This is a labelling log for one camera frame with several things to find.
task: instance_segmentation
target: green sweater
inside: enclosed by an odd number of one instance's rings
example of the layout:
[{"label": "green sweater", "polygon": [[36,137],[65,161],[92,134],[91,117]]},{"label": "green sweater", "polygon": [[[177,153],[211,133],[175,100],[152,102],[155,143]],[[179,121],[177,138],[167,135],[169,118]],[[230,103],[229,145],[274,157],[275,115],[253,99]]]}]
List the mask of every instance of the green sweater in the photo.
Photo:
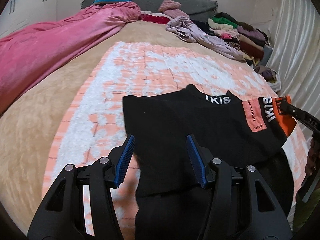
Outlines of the green sweater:
[{"label": "green sweater", "polygon": [[213,20],[215,23],[229,24],[229,25],[233,26],[233,28],[237,28],[237,27],[238,27],[237,24],[235,24],[235,23],[233,23],[233,22],[231,22],[231,21],[229,21],[228,19],[223,18],[223,17],[221,17],[221,18],[213,17],[212,20]]}]

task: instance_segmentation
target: folded clothes pile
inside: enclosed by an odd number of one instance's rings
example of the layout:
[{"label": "folded clothes pile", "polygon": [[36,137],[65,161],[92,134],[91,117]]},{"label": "folded clothes pile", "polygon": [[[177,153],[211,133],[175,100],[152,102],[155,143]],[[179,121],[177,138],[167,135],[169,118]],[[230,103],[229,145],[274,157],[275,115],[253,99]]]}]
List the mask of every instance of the folded clothes pile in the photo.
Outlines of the folded clothes pile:
[{"label": "folded clothes pile", "polygon": [[[253,28],[251,25],[238,22],[227,13],[217,13],[212,19],[208,19],[209,30],[222,38],[226,43],[235,49],[241,50],[245,54],[248,64],[260,62],[260,65],[266,65],[268,62],[272,48],[268,42],[267,35],[259,29]],[[226,34],[234,40],[228,40]]]}]

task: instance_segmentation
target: pink pillow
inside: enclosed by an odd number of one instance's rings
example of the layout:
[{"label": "pink pillow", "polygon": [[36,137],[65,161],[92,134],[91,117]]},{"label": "pink pillow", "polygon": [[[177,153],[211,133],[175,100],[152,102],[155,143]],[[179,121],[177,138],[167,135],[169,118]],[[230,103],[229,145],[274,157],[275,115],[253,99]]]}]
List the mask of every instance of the pink pillow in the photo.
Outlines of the pink pillow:
[{"label": "pink pillow", "polygon": [[163,0],[159,7],[159,12],[164,12],[169,9],[179,9],[181,4],[172,0]]},{"label": "pink pillow", "polygon": [[175,18],[178,16],[185,16],[187,18],[190,18],[188,14],[186,14],[185,12],[179,10],[179,9],[170,9],[170,10],[166,10],[164,11],[164,14],[170,16],[171,18]]}]

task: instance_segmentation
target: white wardrobe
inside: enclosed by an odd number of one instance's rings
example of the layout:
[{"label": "white wardrobe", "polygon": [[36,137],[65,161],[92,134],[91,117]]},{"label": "white wardrobe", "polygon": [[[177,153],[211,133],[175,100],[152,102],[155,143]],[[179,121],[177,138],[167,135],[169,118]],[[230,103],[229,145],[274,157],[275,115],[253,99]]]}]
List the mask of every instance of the white wardrobe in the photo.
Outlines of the white wardrobe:
[{"label": "white wardrobe", "polygon": [[0,15],[0,38],[30,24],[57,20],[57,0],[10,0]]}]

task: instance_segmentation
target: human hand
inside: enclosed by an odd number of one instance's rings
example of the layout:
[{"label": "human hand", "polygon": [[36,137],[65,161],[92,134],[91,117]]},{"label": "human hand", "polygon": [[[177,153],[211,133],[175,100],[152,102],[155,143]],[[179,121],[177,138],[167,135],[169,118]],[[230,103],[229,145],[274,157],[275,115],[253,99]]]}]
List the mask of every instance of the human hand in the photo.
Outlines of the human hand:
[{"label": "human hand", "polygon": [[315,140],[311,140],[310,142],[310,149],[308,152],[307,157],[307,165],[305,167],[305,173],[309,176],[316,170],[316,159],[320,159],[320,143],[316,142]]}]

